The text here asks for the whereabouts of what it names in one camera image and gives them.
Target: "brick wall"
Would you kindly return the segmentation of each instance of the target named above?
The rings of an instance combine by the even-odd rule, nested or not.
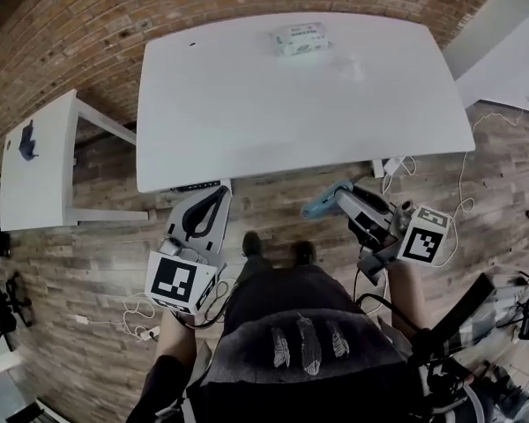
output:
[[[425,24],[445,46],[486,0],[0,0],[0,162],[5,134],[71,88],[135,120],[145,44],[220,19],[346,11]]]

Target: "black sleeve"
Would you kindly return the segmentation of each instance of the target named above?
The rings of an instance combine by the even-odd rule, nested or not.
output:
[[[186,367],[171,356],[160,356],[145,379],[141,399],[127,423],[151,423],[156,412],[169,407],[183,394],[190,374]]]

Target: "shoe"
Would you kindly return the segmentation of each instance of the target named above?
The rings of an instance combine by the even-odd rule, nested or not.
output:
[[[243,255],[246,257],[263,255],[263,243],[258,238],[257,232],[247,232],[245,234],[242,249]]]
[[[300,241],[294,245],[296,265],[305,266],[316,262],[316,248],[309,241]]]

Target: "office chair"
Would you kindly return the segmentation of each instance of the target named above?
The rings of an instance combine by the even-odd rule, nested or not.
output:
[[[22,321],[22,323],[29,327],[31,322],[27,322],[25,317],[21,313],[22,307],[31,306],[32,302],[30,300],[18,301],[16,298],[17,285],[15,279],[19,276],[16,272],[13,277],[6,281],[6,292],[2,293],[0,290],[0,337],[16,330],[17,321],[16,317],[12,313],[17,313]]]

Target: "small white table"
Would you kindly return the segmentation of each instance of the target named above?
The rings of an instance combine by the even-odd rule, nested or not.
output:
[[[128,143],[135,133],[77,99],[71,90],[12,130],[4,141],[0,187],[0,227],[4,231],[75,226],[79,221],[146,220],[146,211],[72,208],[72,169],[78,118],[82,117]],[[33,121],[31,160],[19,151],[23,129]]]
[[[277,27],[322,22],[332,47],[276,56]],[[138,102],[138,188],[464,152],[474,141],[422,25],[337,12],[271,14],[151,41]]]

